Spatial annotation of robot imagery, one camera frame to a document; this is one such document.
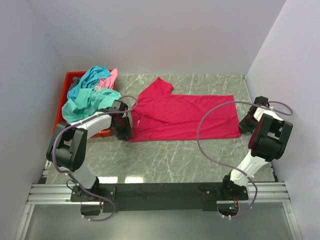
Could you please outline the magenta t shirt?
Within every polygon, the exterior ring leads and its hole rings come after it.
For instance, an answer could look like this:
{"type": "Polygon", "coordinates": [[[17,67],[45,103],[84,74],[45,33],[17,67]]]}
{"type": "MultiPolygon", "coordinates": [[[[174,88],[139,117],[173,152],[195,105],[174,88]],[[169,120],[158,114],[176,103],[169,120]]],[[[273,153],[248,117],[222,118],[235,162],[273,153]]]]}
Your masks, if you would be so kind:
{"type": "Polygon", "coordinates": [[[174,86],[157,77],[131,112],[131,142],[239,138],[233,95],[173,94],[174,86]]]}

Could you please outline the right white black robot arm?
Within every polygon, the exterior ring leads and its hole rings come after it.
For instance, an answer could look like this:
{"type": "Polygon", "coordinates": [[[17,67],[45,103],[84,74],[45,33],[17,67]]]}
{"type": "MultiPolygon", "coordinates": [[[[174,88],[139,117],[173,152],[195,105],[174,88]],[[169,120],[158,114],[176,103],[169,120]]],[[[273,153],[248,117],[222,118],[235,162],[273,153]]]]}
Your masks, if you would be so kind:
{"type": "Polygon", "coordinates": [[[293,124],[274,111],[257,107],[250,108],[240,127],[251,133],[249,152],[237,169],[230,171],[222,180],[219,193],[226,200],[242,198],[249,180],[258,170],[282,157],[293,130],[293,124]]]}

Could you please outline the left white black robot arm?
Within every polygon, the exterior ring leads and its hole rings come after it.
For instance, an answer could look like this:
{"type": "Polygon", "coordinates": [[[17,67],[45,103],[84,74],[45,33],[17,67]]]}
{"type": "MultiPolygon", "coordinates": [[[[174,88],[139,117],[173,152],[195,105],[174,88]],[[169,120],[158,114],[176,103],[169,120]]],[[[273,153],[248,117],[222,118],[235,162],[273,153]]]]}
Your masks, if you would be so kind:
{"type": "Polygon", "coordinates": [[[57,125],[46,152],[46,159],[56,163],[61,172],[70,173],[78,186],[74,191],[94,201],[102,195],[100,181],[85,163],[87,140],[103,129],[111,128],[116,138],[127,141],[133,137],[130,119],[126,113],[88,117],[73,125],[61,122],[57,125]]]}

